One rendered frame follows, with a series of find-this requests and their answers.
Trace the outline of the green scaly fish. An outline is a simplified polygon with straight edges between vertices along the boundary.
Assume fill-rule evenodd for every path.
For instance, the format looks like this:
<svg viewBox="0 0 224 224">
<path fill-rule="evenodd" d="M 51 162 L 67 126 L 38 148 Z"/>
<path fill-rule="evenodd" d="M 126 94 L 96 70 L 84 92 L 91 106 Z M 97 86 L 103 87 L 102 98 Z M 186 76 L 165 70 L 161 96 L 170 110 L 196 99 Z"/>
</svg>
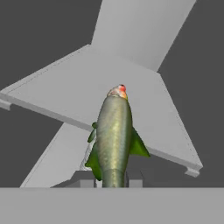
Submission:
<svg viewBox="0 0 224 224">
<path fill-rule="evenodd" d="M 133 127 L 131 107 L 123 84 L 112 87 L 88 138 L 92 149 L 85 166 L 103 187 L 124 187 L 130 155 L 149 158 L 144 141 Z"/>
</svg>

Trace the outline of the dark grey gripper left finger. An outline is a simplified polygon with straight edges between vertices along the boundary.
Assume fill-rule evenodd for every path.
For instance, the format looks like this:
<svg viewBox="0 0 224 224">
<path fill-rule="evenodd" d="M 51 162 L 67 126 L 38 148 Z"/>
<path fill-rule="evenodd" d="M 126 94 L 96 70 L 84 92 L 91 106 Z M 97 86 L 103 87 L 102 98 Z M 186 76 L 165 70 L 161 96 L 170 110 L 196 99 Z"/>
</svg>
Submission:
<svg viewBox="0 0 224 224">
<path fill-rule="evenodd" d="M 91 171 L 76 171 L 73 176 L 57 185 L 53 188 L 95 188 L 96 179 Z"/>
</svg>

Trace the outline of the grey fridge shelf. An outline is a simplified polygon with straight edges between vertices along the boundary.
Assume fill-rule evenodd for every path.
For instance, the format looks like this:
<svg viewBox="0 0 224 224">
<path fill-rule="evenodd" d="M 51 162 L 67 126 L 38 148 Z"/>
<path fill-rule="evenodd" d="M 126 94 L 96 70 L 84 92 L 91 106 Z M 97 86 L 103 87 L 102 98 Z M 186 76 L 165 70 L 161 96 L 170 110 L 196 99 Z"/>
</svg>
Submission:
<svg viewBox="0 0 224 224">
<path fill-rule="evenodd" d="M 203 164 L 161 75 L 91 45 L 0 90 L 0 103 L 90 131 L 106 94 L 119 84 L 126 86 L 134 127 L 149 153 L 198 177 Z"/>
<path fill-rule="evenodd" d="M 197 0 L 102 0 L 92 46 L 157 71 Z"/>
<path fill-rule="evenodd" d="M 70 179 L 76 171 L 89 171 L 83 159 L 91 131 L 63 123 L 21 187 L 52 187 Z"/>
</svg>

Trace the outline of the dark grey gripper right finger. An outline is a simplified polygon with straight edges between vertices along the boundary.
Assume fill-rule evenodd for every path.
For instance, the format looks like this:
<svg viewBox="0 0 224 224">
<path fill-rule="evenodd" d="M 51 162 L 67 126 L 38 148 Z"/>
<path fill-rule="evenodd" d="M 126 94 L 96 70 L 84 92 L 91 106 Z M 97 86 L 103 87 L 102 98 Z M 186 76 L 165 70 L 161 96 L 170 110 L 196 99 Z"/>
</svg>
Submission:
<svg viewBox="0 0 224 224">
<path fill-rule="evenodd" d="M 152 186 L 152 174 L 150 170 L 128 170 L 127 171 L 127 187 L 143 188 Z"/>
</svg>

